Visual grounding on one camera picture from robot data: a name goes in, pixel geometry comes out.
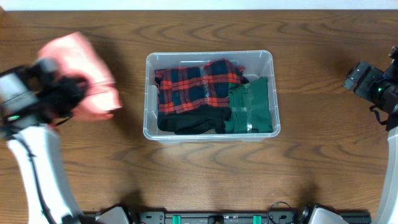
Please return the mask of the pink cloth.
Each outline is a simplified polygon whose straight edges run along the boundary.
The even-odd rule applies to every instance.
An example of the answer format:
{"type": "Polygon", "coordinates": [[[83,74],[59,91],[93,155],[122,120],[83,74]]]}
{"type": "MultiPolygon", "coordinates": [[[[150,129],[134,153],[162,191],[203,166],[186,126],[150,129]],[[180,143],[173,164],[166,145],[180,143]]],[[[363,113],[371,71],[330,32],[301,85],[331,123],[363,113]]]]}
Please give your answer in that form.
{"type": "Polygon", "coordinates": [[[58,75],[86,81],[86,96],[72,110],[75,119],[100,121],[113,117],[122,108],[116,81],[90,41],[80,32],[60,37],[45,44],[38,58],[52,58],[58,64],[58,75]]]}

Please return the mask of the red plaid shirt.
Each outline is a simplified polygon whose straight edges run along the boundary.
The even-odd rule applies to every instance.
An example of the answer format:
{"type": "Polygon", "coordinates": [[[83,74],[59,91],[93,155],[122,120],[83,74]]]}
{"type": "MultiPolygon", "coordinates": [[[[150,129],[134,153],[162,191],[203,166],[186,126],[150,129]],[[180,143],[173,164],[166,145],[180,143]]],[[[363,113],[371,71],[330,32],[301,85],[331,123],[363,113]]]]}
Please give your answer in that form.
{"type": "Polygon", "coordinates": [[[246,67],[225,58],[203,66],[158,69],[154,72],[160,113],[183,113],[208,105],[224,108],[229,104],[229,84],[247,83],[246,67]]]}

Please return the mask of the black cloth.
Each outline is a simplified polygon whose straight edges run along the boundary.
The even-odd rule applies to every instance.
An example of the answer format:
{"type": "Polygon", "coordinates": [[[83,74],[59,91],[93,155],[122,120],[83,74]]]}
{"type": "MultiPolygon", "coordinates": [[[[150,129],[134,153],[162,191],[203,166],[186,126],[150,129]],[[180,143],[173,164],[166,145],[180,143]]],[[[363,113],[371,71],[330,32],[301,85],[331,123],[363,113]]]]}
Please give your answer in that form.
{"type": "Polygon", "coordinates": [[[203,134],[211,129],[217,134],[225,134],[225,121],[231,117],[231,109],[215,108],[208,105],[183,113],[159,113],[157,126],[161,131],[176,135],[203,134]]]}

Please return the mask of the dark green cloth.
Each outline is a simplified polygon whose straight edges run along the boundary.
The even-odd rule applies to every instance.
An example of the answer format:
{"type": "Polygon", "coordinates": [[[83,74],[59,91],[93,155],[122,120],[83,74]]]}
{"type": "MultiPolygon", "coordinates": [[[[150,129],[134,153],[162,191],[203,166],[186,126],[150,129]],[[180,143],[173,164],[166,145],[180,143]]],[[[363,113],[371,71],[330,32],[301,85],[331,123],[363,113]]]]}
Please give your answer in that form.
{"type": "Polygon", "coordinates": [[[224,122],[228,134],[271,133],[268,78],[245,84],[229,84],[231,117],[224,122]]]}

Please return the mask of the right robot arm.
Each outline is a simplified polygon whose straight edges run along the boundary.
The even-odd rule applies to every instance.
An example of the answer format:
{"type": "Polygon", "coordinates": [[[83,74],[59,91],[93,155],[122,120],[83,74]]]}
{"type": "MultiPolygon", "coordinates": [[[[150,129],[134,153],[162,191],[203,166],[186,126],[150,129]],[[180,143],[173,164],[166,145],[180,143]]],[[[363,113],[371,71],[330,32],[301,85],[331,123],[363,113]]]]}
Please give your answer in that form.
{"type": "Polygon", "coordinates": [[[371,102],[369,110],[388,132],[388,162],[382,195],[373,223],[397,223],[397,47],[389,54],[391,64],[382,71],[367,62],[358,62],[343,87],[371,102]]]}

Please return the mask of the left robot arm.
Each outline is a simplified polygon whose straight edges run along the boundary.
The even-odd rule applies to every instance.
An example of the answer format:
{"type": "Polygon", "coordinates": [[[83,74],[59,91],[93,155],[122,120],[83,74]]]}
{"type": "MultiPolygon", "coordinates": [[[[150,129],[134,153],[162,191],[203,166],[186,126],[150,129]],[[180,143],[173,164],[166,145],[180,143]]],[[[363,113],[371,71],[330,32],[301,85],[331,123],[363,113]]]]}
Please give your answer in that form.
{"type": "Polygon", "coordinates": [[[82,78],[57,77],[55,60],[1,73],[1,133],[19,165],[29,223],[82,223],[60,155],[55,127],[84,99],[82,78]]]}

